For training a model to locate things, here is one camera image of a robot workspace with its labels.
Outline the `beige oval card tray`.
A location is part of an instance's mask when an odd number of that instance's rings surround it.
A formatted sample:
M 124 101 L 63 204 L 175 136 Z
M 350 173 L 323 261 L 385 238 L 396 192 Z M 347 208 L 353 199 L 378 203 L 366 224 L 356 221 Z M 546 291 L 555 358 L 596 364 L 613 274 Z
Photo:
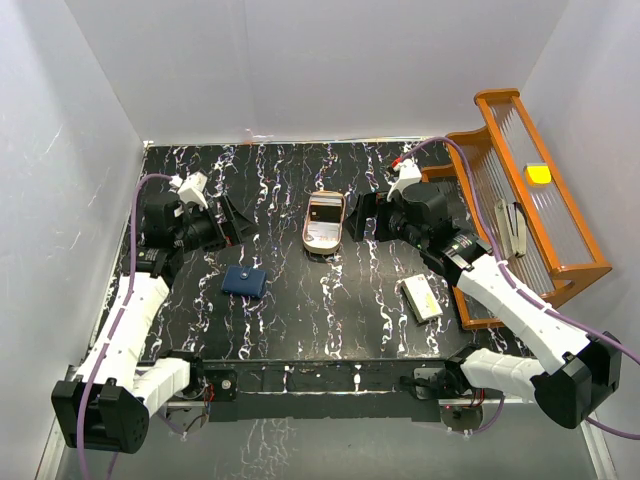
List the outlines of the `beige oval card tray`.
M 317 255 L 339 250 L 346 212 L 345 196 L 336 191 L 318 190 L 310 195 L 302 232 L 304 248 Z

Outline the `blue leather card holder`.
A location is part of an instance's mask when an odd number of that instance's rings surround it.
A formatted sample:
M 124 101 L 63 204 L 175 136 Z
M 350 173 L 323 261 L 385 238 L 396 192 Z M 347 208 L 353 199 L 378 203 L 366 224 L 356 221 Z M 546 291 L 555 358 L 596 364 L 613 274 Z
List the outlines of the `blue leather card holder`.
M 221 290 L 224 293 L 262 298 L 266 291 L 267 274 L 251 267 L 230 266 L 224 276 Z

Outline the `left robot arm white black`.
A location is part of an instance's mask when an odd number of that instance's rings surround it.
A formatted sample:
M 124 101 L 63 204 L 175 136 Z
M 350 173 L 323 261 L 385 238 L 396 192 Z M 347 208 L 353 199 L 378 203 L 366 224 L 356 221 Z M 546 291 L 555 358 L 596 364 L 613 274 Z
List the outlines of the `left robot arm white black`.
M 150 327 L 169 296 L 186 254 L 236 246 L 256 233 L 225 195 L 164 192 L 142 203 L 140 232 L 126 257 L 117 297 L 82 365 L 51 394 L 67 446 L 133 454 L 149 421 L 176 393 L 200 396 L 207 376 L 193 354 L 169 353 L 149 367 L 139 364 Z

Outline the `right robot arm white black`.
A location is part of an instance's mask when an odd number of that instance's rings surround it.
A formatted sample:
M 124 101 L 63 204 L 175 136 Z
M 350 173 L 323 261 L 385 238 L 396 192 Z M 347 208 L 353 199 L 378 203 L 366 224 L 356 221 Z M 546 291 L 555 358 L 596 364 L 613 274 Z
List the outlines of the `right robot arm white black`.
M 619 341 L 563 318 L 513 276 L 486 241 L 454 223 L 436 185 L 418 182 L 359 196 L 345 222 L 354 240 L 362 240 L 370 218 L 376 220 L 377 241 L 414 247 L 431 271 L 482 304 L 533 354 L 522 358 L 471 348 L 446 371 L 453 394 L 466 397 L 479 388 L 517 395 L 574 429 L 617 390 Z

